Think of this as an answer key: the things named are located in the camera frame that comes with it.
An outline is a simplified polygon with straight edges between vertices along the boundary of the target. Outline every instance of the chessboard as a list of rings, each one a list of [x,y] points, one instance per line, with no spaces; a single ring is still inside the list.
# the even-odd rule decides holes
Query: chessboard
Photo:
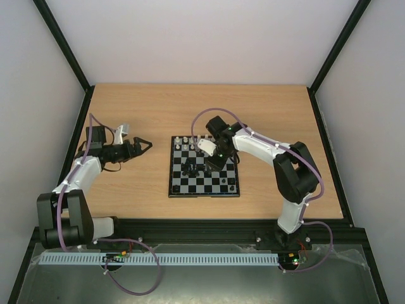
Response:
[[[212,136],[203,138],[213,141]],[[237,164],[229,158],[221,172],[208,172],[204,162],[207,157],[191,136],[171,137],[170,198],[240,196]]]

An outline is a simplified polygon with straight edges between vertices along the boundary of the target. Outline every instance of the black square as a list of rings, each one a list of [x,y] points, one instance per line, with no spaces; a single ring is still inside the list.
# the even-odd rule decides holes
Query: black square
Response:
[[[172,191],[173,191],[173,193],[179,193],[180,192],[180,186],[179,185],[173,186]]]

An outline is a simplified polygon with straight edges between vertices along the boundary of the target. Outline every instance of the black metal frame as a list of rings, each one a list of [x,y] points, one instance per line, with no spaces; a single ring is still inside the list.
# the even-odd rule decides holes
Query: black metal frame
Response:
[[[65,37],[55,18],[53,17],[51,10],[46,4],[45,0],[33,0],[41,13],[44,21],[49,27],[56,42],[61,48],[67,61],[69,62],[72,70],[77,76],[78,81],[82,85],[86,92],[83,100],[82,107],[73,131],[72,139],[66,154],[65,162],[61,171],[59,182],[67,175],[70,167],[73,163],[73,157],[75,155],[78,140],[84,126],[87,111],[91,102],[92,94],[94,92],[94,86],[91,86],[85,75],[80,68],[75,56],[70,49]],[[359,22],[361,16],[365,12],[365,9],[369,5],[371,0],[359,0],[353,12],[351,13],[348,21],[346,22],[342,32],[336,40],[333,48],[327,56],[321,70],[315,78],[312,86],[308,88],[308,96],[313,107],[316,123],[320,131],[321,140],[325,149],[330,171],[332,173],[333,182],[335,184],[337,196],[339,199],[340,207],[342,209],[343,219],[340,220],[323,220],[327,223],[333,231],[333,242],[335,244],[361,244],[371,269],[371,274],[375,283],[375,287],[378,293],[378,297],[381,303],[388,303],[387,295],[383,288],[380,275],[378,273],[377,265],[375,263],[373,253],[368,242],[366,232],[362,228],[354,227],[349,206],[347,204],[346,196],[340,181],[339,173],[337,171],[336,162],[334,159],[333,151],[329,143],[325,124],[322,119],[318,103],[315,98],[315,94],[321,83],[325,79],[327,73],[331,69],[333,63],[338,57],[340,51],[347,42],[350,34],[354,30],[355,26]],[[271,243],[257,243],[256,238],[258,235],[265,234],[272,235],[274,233],[274,227],[276,226],[276,220],[142,220],[142,219],[125,219],[120,220],[118,233],[126,238],[138,238],[142,236],[143,240],[148,244],[159,243],[175,243],[175,244],[190,244],[190,243],[228,243],[228,244],[256,244],[257,248],[272,249]],[[311,236],[311,240],[314,243],[329,243],[328,232],[323,227],[305,227],[304,233]],[[28,269],[28,265],[34,250],[36,243],[39,243],[38,229],[34,230],[31,241],[28,245],[27,252],[24,256],[23,263],[15,281],[14,288],[11,292],[9,303],[15,303],[20,293],[25,273]],[[283,252],[280,248],[273,248],[275,252]]]

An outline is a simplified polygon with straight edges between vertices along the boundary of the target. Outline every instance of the black bracket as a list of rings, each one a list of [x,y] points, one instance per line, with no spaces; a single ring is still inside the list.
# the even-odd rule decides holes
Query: black bracket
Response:
[[[290,146],[291,151],[304,158],[319,173],[311,153],[302,142]],[[318,179],[310,169],[288,152],[279,154],[273,160],[277,187],[282,196],[292,202],[300,203],[308,193],[313,193]]]
[[[45,249],[59,248],[56,225],[56,193],[41,194],[37,199],[40,240]],[[82,190],[72,190],[63,196],[62,208],[69,210],[69,219],[62,221],[66,246],[88,244],[94,235],[94,225]]]

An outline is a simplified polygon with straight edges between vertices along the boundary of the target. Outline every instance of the chessboard frame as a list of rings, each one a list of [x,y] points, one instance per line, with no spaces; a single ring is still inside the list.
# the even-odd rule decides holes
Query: chessboard frame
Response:
[[[170,144],[171,144],[171,148],[170,148],[170,163],[169,163],[169,186],[168,186],[168,197],[169,198],[203,198],[203,197],[207,197],[207,198],[239,198],[240,197],[240,182],[239,182],[239,172],[238,172],[238,166],[237,163],[234,163],[234,171],[235,171],[235,190],[236,192],[234,193],[230,193],[230,192],[226,192],[226,193],[214,193],[214,194],[205,194],[205,193],[196,193],[196,194],[191,194],[191,193],[173,193],[172,191],[172,187],[173,187],[173,155],[174,155],[174,140],[176,137],[179,138],[183,138],[183,137],[187,137],[190,138],[191,135],[187,135],[187,136],[172,136],[171,140],[170,140]]]

